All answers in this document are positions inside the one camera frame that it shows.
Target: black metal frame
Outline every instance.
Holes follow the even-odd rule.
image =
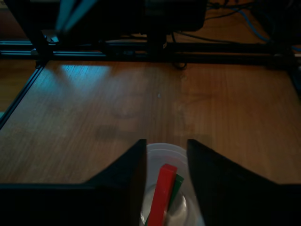
[[[42,72],[46,65],[46,62],[40,62],[37,66],[36,69],[34,70],[32,76],[29,78],[27,83],[24,85],[22,90],[18,93],[14,101],[11,103],[11,105],[8,107],[8,109],[4,112],[2,117],[0,117],[0,129],[4,126],[6,121],[9,119],[11,114],[14,112],[16,107],[19,105],[27,91],[30,89],[30,87],[33,85],[34,81],[37,79],[38,75]]]
[[[125,61],[125,62],[171,62],[171,63],[206,63],[206,64],[239,64],[265,65],[287,70],[292,83],[301,97],[301,57],[295,56],[288,45],[279,44],[212,44],[212,43],[167,43],[159,54],[150,53],[149,42],[107,42],[110,54],[104,54],[101,45],[64,46],[48,43],[42,32],[26,19],[21,0],[5,1],[14,17],[30,41],[1,41],[0,59],[31,59],[46,62],[48,60],[79,61]],[[16,103],[25,95],[31,86],[33,74],[16,100],[1,119],[0,128],[6,122]]]

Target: wood grain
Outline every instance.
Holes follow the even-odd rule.
[[[6,111],[34,72],[33,60],[0,60],[0,112]]]
[[[241,15],[196,34],[260,42]],[[49,62],[0,131],[0,182],[82,182],[140,138],[184,148],[194,138],[271,180],[301,183],[300,116],[286,73],[265,67]]]

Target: red block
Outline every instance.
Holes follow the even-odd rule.
[[[161,167],[150,208],[148,226],[164,225],[176,174],[177,168],[175,166],[165,164]]]

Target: cable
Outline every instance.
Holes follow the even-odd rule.
[[[174,37],[174,33],[171,32],[171,38],[173,39],[173,42],[176,42],[175,37]],[[183,63],[184,65],[181,66],[180,63],[172,63],[172,65],[179,70],[185,70],[187,68],[187,63]]]
[[[175,32],[175,33],[181,34],[181,35],[185,35],[185,36],[188,36],[188,37],[192,37],[192,38],[195,38],[195,39],[205,40],[205,41],[221,42],[221,43],[228,43],[228,44],[241,44],[240,42],[227,41],[227,40],[219,40],[219,39],[209,39],[209,38],[204,38],[204,37],[200,37],[200,36],[195,36],[195,35],[187,34],[187,33],[183,33],[183,32]]]
[[[292,49],[293,49],[293,50],[296,50],[296,51],[298,51],[298,52],[301,52],[301,48],[298,48],[298,47],[292,46]]]
[[[252,29],[252,31],[254,32],[254,34],[260,38],[261,40],[263,41],[266,41],[266,42],[270,42],[271,39],[267,39],[265,37],[263,37],[261,34],[259,34],[257,32],[257,30],[254,28],[253,24],[251,23],[251,21],[249,20],[248,16],[243,12],[243,11],[239,11],[239,14],[242,15],[244,17],[244,19],[247,21],[248,25],[250,26],[250,28]],[[298,48],[298,47],[295,47],[295,46],[292,46],[292,49],[295,50],[295,51],[298,51],[298,52],[301,52],[301,48]]]
[[[210,7],[215,8],[215,9],[219,9],[219,8],[239,8],[239,7],[251,6],[253,4],[254,4],[254,2],[249,2],[249,3],[244,3],[244,4],[236,4],[236,5],[221,5],[218,2],[208,2],[208,5]]]
[[[244,9],[244,8],[248,8],[249,6],[247,7],[241,7],[241,8],[238,8],[238,9],[235,9],[234,12],[231,12],[231,13],[227,13],[227,14],[224,14],[224,15],[220,15],[220,16],[213,16],[213,17],[209,17],[209,18],[206,18],[205,20],[210,20],[210,19],[217,19],[217,18],[222,18],[222,17],[225,17],[225,16],[231,16],[235,13],[238,13],[240,10]]]
[[[239,13],[240,15],[242,15],[242,16],[245,18],[245,20],[247,21],[248,25],[250,26],[250,28],[252,29],[252,31],[256,34],[256,36],[257,36],[258,38],[260,38],[260,39],[263,40],[263,41],[269,41],[269,39],[263,37],[261,34],[259,34],[259,33],[257,32],[257,30],[254,28],[253,24],[252,24],[251,21],[249,20],[248,16],[247,16],[243,11],[238,11],[238,13]]]

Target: black cable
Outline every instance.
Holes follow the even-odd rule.
[[[249,3],[244,3],[244,4],[235,4],[235,5],[221,5],[218,2],[208,2],[208,6],[209,7],[213,7],[215,9],[219,9],[219,8],[240,8],[240,7],[249,7],[251,5],[253,5],[254,2],[249,2]]]
[[[227,13],[227,14],[224,14],[224,15],[208,17],[208,18],[206,18],[205,20],[217,19],[217,18],[222,18],[222,17],[225,17],[225,16],[231,16],[231,15],[233,15],[233,14],[239,12],[240,10],[242,10],[242,9],[244,9],[244,8],[248,8],[248,7],[238,8],[237,10],[235,10],[235,11],[233,11],[233,12],[230,12],[230,13]]]
[[[175,37],[174,37],[174,33],[171,32],[171,38],[173,39],[173,42],[176,42]],[[181,63],[172,63],[172,65],[179,70],[185,70],[187,68],[187,63],[183,63],[184,65],[181,66]]]
[[[195,39],[205,40],[205,41],[221,42],[221,43],[228,43],[228,44],[241,44],[240,42],[227,41],[227,40],[219,40],[219,39],[209,39],[209,38],[204,38],[204,37],[200,37],[200,36],[195,36],[195,35],[187,34],[187,33],[183,33],[183,32],[175,32],[175,33],[181,34],[181,35],[185,35],[185,36],[188,36],[188,37],[192,37],[192,38],[195,38]]]

